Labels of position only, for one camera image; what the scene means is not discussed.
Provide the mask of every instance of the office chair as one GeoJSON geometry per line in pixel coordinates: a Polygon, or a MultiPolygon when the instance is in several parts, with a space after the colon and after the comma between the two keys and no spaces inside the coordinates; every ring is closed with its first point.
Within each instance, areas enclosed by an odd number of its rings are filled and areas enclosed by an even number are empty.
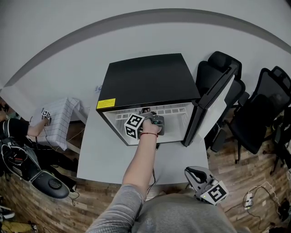
{"type": "Polygon", "coordinates": [[[230,64],[236,65],[237,70],[235,71],[235,79],[224,99],[226,108],[219,120],[204,138],[206,149],[211,147],[211,150],[214,152],[218,152],[222,148],[226,138],[226,132],[221,129],[226,114],[244,94],[246,89],[245,84],[241,81],[242,64],[237,59],[216,51],[210,56],[208,61],[200,62],[197,70],[196,86],[202,96],[216,84],[222,73],[227,70],[230,64]]]}
{"type": "Polygon", "coordinates": [[[284,116],[278,117],[274,122],[272,128],[275,129],[272,134],[272,141],[274,143],[274,150],[271,152],[263,151],[263,154],[276,154],[273,170],[270,175],[275,171],[276,166],[281,160],[281,167],[286,163],[288,169],[291,168],[291,155],[286,148],[286,144],[291,140],[291,107],[284,110],[284,116]]]}
{"type": "Polygon", "coordinates": [[[253,154],[259,151],[266,128],[291,103],[290,87],[291,80],[281,68],[261,70],[251,98],[239,102],[232,121],[227,122],[238,144],[236,164],[241,158],[241,146],[253,154]]]}

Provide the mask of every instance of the power strip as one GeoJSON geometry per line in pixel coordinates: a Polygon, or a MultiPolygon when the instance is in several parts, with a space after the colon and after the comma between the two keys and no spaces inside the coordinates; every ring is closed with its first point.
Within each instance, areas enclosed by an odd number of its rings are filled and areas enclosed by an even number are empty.
{"type": "Polygon", "coordinates": [[[251,208],[249,205],[251,203],[252,197],[253,197],[252,193],[248,193],[246,195],[245,209],[251,208]]]}

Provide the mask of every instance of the person's leg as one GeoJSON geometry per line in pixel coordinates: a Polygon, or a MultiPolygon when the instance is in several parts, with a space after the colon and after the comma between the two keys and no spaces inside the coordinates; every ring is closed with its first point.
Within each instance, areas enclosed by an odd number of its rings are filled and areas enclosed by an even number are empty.
{"type": "Polygon", "coordinates": [[[58,165],[63,169],[77,172],[78,162],[70,160],[67,156],[54,150],[38,150],[37,158],[40,163],[48,165],[58,165]]]}

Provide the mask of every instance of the red string bracelet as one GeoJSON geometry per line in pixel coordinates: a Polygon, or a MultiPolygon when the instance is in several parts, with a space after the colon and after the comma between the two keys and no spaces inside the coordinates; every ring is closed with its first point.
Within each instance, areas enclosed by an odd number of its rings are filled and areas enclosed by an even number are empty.
{"type": "Polygon", "coordinates": [[[156,135],[156,137],[158,137],[158,135],[157,135],[157,134],[155,134],[155,133],[141,133],[141,135],[140,135],[140,136],[142,136],[143,134],[153,134],[153,135],[156,135]]]}

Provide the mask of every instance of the backpack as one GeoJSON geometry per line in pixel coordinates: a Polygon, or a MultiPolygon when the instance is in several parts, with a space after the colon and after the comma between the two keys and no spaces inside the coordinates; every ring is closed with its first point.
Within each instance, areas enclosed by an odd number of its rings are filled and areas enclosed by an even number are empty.
{"type": "Polygon", "coordinates": [[[14,173],[19,178],[30,181],[41,171],[41,168],[34,150],[25,144],[21,146],[14,137],[10,136],[9,121],[3,122],[3,133],[0,135],[0,176],[4,173],[9,175],[14,173]]]}

